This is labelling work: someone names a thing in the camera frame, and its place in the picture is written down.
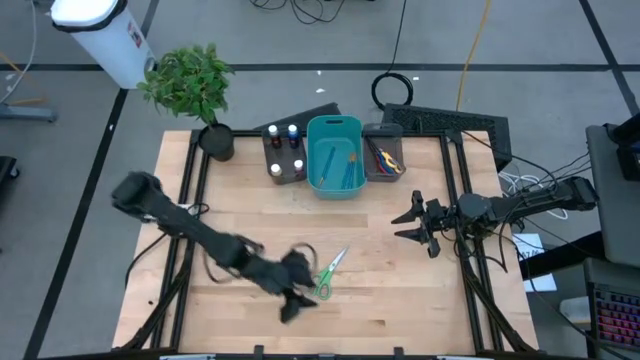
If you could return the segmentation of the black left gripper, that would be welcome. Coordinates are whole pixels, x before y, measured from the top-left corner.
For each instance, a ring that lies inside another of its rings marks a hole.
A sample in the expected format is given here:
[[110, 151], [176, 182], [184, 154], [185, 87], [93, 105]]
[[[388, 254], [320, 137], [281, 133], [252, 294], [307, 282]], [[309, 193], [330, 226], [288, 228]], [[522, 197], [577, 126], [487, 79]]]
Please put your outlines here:
[[290, 250], [280, 262], [256, 258], [251, 260], [251, 281], [269, 294], [280, 295], [283, 292], [284, 305], [280, 308], [280, 322], [287, 324], [295, 319], [304, 308], [317, 307], [318, 303], [293, 289], [296, 285], [313, 288], [315, 283], [311, 266], [306, 256]]

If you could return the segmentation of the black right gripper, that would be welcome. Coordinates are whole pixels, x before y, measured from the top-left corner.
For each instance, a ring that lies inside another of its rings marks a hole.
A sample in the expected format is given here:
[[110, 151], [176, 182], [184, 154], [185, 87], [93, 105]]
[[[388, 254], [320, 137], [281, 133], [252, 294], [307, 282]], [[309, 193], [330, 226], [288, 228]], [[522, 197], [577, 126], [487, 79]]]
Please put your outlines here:
[[424, 227], [396, 231], [394, 235], [416, 242], [428, 242], [434, 239], [435, 232], [449, 231], [455, 229], [458, 225], [456, 207], [442, 206], [438, 199], [426, 201], [424, 212], [424, 199], [419, 190], [412, 191], [409, 210], [393, 219], [391, 223], [411, 223], [422, 215]]

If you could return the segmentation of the green scissors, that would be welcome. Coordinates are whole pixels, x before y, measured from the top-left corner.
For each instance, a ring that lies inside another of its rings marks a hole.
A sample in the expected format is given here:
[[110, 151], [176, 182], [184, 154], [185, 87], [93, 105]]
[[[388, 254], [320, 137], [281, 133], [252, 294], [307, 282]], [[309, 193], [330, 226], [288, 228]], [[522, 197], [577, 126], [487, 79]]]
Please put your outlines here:
[[312, 291], [312, 295], [320, 300], [328, 300], [332, 294], [331, 279], [335, 273], [336, 268], [340, 265], [344, 259], [349, 247], [344, 247], [334, 259], [319, 273], [314, 276], [315, 288]]

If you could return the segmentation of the yellow scissors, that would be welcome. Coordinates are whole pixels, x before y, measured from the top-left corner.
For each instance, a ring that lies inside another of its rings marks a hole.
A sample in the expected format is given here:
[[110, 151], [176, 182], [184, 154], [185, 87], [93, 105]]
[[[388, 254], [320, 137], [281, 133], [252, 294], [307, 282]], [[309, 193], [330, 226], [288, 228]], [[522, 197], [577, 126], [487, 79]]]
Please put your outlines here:
[[401, 174], [403, 172], [402, 166], [386, 151], [379, 149], [383, 166], [386, 168], [388, 174], [395, 173]]

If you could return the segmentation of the blue scissors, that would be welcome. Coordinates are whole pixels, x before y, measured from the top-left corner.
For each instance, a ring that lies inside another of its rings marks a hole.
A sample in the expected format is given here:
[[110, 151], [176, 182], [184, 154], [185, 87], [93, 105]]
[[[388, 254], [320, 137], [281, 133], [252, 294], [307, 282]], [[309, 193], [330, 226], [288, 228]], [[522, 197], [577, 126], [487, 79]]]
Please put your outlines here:
[[377, 157], [377, 162], [380, 170], [386, 174], [393, 174], [397, 171], [397, 165], [394, 162], [394, 159], [391, 155], [381, 148], [374, 148], [375, 155]]

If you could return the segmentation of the teal plastic bin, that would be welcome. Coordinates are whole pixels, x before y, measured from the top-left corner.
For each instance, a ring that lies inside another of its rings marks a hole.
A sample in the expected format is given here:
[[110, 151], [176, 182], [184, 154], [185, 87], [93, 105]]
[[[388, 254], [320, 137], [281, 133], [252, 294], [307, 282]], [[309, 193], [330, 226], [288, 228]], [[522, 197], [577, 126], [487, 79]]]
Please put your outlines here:
[[[307, 178], [315, 196], [322, 200], [347, 200], [357, 197], [367, 184], [363, 161], [363, 124], [350, 115], [322, 115], [307, 126]], [[321, 188], [318, 183], [332, 146], [336, 152]], [[349, 158], [357, 153], [354, 187], [344, 188]]]

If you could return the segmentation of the white paper sheet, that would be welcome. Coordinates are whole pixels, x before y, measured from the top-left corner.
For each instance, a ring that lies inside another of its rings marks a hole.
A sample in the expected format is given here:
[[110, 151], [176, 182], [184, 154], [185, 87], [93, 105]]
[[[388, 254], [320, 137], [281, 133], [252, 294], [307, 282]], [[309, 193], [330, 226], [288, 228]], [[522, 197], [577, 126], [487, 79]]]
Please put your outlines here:
[[[512, 236], [512, 239], [516, 245], [519, 260], [525, 260], [545, 252], [537, 233], [517, 233]], [[533, 293], [535, 290], [538, 292], [555, 292], [557, 290], [554, 276], [551, 274], [524, 280], [523, 284], [527, 293]]]

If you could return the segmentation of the grey flat panel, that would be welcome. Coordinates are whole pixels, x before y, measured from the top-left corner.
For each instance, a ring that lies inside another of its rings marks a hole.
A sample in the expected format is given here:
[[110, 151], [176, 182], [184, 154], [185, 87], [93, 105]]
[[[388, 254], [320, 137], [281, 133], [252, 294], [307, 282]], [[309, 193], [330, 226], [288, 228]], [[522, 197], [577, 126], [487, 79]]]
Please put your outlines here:
[[604, 126], [586, 128], [606, 258], [640, 268], [640, 182], [623, 177], [617, 144]]

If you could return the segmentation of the backlit keyboard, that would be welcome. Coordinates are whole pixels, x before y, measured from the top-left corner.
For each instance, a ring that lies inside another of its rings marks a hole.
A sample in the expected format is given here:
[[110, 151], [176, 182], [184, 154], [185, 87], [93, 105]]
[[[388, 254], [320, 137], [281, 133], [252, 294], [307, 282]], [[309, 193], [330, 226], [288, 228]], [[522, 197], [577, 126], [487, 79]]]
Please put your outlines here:
[[640, 352], [640, 290], [591, 283], [590, 309], [598, 340]]

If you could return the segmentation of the potted green plant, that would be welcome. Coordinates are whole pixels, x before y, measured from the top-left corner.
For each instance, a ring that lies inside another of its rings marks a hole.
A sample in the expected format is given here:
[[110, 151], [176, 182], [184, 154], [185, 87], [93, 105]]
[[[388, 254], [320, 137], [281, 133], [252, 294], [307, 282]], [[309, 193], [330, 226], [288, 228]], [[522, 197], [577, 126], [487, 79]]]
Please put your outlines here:
[[202, 121], [196, 144], [204, 154], [226, 162], [235, 155], [234, 134], [218, 114], [229, 109], [227, 92], [233, 74], [214, 43], [194, 44], [165, 53], [136, 88], [156, 108]]

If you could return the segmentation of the white trash can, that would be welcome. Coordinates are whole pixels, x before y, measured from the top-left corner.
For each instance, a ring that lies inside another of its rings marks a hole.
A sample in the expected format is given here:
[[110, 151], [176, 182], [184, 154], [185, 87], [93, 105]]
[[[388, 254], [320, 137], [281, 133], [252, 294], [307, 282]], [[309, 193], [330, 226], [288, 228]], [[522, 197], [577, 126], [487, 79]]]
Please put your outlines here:
[[135, 89], [155, 64], [128, 0], [54, 0], [53, 27], [70, 35], [122, 89]]

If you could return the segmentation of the grey stand base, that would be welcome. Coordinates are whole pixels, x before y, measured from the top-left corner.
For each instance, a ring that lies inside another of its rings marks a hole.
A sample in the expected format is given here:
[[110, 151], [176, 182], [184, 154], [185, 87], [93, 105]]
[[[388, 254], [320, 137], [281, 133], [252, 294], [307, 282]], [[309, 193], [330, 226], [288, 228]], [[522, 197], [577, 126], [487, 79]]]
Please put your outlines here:
[[57, 115], [53, 110], [0, 103], [0, 120], [38, 120], [53, 123]]

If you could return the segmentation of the black table frame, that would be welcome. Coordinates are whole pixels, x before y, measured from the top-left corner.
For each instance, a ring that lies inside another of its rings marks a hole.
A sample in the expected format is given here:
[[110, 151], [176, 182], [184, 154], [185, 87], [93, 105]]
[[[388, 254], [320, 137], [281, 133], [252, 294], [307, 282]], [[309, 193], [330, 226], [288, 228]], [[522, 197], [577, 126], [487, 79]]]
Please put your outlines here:
[[313, 247], [321, 264], [340, 257], [330, 299], [279, 320], [281, 299], [254, 284], [214, 283], [219, 269], [196, 259], [188, 285], [179, 349], [191, 353], [381, 355], [470, 354], [474, 343], [458, 258], [449, 237], [430, 258], [398, 236], [396, 218], [413, 191], [447, 204], [448, 177], [459, 176], [453, 147], [436, 138], [403, 142], [406, 173], [370, 183], [350, 200], [321, 200], [305, 182], [276, 185], [262, 143], [239, 138], [224, 163], [196, 162], [204, 175], [209, 226], [242, 234], [277, 259], [295, 243]]

